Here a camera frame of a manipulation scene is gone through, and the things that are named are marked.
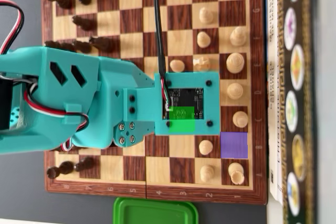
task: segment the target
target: light chess piece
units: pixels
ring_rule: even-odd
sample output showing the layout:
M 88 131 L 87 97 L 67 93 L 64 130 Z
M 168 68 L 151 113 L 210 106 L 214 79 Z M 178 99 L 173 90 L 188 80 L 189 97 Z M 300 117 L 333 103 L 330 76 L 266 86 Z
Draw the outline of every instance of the light chess piece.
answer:
M 207 48 L 210 45 L 210 43 L 211 43 L 211 38 L 206 32 L 200 31 L 197 34 L 197 44 L 199 47 Z
M 197 71 L 209 71 L 211 64 L 208 56 L 202 56 L 193 60 L 194 69 Z
M 230 54 L 226 59 L 226 68 L 230 73 L 241 72 L 244 68 L 244 64 L 244 57 L 237 52 Z
M 233 115 L 233 124 L 238 128 L 245 128 L 248 123 L 248 116 L 244 111 L 238 111 Z
M 201 181 L 208 182 L 215 176 L 214 168 L 211 165 L 204 165 L 200 171 Z
M 236 27 L 231 35 L 230 41 L 233 46 L 240 47 L 246 42 L 246 29 L 244 27 Z
M 214 15 L 208 8 L 202 7 L 199 11 L 201 23 L 208 25 L 214 20 Z
M 244 168 L 241 164 L 232 163 L 229 165 L 227 171 L 233 184 L 241 185 L 242 183 L 244 183 Z
M 238 100 L 243 95 L 243 86 L 239 83 L 232 83 L 227 87 L 226 92 L 232 100 Z

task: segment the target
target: bolt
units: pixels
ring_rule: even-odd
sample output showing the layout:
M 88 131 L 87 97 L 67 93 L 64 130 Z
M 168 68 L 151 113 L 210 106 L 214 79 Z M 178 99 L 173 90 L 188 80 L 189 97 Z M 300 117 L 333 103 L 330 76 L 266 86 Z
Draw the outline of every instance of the bolt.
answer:
M 123 123 L 119 124 L 119 129 L 123 131 L 125 129 L 125 125 Z
M 119 138 L 119 143 L 124 144 L 125 143 L 125 138 L 124 137 Z

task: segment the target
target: green plastic lid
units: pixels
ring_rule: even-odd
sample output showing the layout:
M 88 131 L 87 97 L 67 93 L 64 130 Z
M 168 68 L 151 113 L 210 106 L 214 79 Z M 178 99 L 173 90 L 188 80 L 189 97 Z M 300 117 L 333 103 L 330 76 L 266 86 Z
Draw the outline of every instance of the green plastic lid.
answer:
M 198 224 L 196 207 L 189 202 L 117 198 L 113 224 Z

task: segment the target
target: teal robotic arm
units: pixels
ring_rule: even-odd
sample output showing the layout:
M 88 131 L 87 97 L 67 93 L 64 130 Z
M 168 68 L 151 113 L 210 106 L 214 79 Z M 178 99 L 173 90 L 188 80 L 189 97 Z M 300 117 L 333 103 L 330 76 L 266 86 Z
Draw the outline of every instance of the teal robotic arm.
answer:
M 80 147 L 129 147 L 147 134 L 218 135 L 218 72 L 166 73 L 169 108 L 159 74 L 154 80 L 132 62 L 47 47 L 19 48 L 0 57 L 4 76 L 36 79 L 34 100 L 67 115 L 50 115 L 27 103 L 27 85 L 10 88 L 5 107 L 18 119 L 0 132 L 0 154 L 52 150 L 70 139 Z M 0 111 L 10 121 L 11 109 Z M 83 118 L 89 124 L 77 131 Z

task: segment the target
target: chessboard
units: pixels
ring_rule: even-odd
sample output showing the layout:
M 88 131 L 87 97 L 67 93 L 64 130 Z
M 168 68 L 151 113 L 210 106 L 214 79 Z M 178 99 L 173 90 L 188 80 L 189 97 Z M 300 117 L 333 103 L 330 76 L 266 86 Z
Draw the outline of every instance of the chessboard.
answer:
M 206 70 L 219 73 L 221 132 L 212 136 L 151 134 L 129 148 L 47 151 L 45 170 L 88 156 L 94 158 L 95 166 L 55 179 L 45 175 L 46 190 L 265 204 L 264 0 L 159 1 L 167 71 L 172 72 L 170 63 L 179 60 L 183 71 L 205 71 L 199 63 L 206 62 Z M 89 5 L 72 0 L 68 9 L 41 0 L 41 7 L 43 43 L 110 38 L 112 51 L 93 46 L 88 54 L 132 61 L 152 78 L 158 72 L 153 0 L 91 0 Z M 210 13 L 207 22 L 201 21 L 201 9 Z M 83 30 L 72 22 L 73 16 L 95 25 Z M 200 32 L 210 38 L 207 47 L 199 44 Z

